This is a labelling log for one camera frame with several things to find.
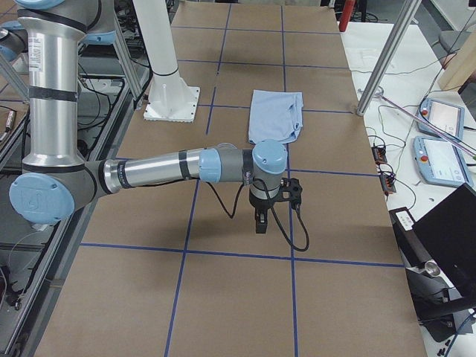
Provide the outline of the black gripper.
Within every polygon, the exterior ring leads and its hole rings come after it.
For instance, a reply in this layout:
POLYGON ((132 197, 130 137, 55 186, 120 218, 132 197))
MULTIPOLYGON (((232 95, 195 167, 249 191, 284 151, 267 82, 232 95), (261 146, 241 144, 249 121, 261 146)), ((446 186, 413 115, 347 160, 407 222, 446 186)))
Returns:
POLYGON ((270 191, 260 189, 249 190, 249 202, 254 207, 255 231, 257 234, 262 234, 267 231, 268 210, 271 210, 273 215, 276 214, 274 202, 278 192, 278 189, 270 191))

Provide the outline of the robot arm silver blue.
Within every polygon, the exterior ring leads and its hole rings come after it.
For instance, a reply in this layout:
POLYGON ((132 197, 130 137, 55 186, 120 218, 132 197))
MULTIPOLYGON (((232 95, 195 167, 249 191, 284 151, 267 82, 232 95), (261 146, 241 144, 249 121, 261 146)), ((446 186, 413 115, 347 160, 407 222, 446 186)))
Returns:
POLYGON ((85 160, 77 148, 78 46, 114 42, 112 1, 20 1, 28 32, 30 152, 11 184, 10 203, 27 221, 55 225, 95 199, 122 189, 180 181, 238 182, 249 189, 256 231, 267 229, 274 204, 291 197, 283 177, 287 151, 274 140, 252 149, 230 144, 154 158, 85 160))

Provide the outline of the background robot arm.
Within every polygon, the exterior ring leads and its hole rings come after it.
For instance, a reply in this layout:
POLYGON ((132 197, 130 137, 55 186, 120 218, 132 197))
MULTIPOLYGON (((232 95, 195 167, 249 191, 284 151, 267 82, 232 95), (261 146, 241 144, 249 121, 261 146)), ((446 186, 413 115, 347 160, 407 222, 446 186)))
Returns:
POLYGON ((1 55, 8 62, 20 58, 28 65, 28 32, 17 20, 1 24, 1 55))

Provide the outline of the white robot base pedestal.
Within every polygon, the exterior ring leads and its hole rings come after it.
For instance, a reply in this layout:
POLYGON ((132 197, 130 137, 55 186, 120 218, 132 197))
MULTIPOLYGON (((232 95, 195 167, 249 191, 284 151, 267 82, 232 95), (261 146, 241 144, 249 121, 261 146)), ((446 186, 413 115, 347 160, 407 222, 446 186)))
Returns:
POLYGON ((200 88, 181 78, 165 1, 133 2, 152 71, 146 120, 192 122, 200 88))

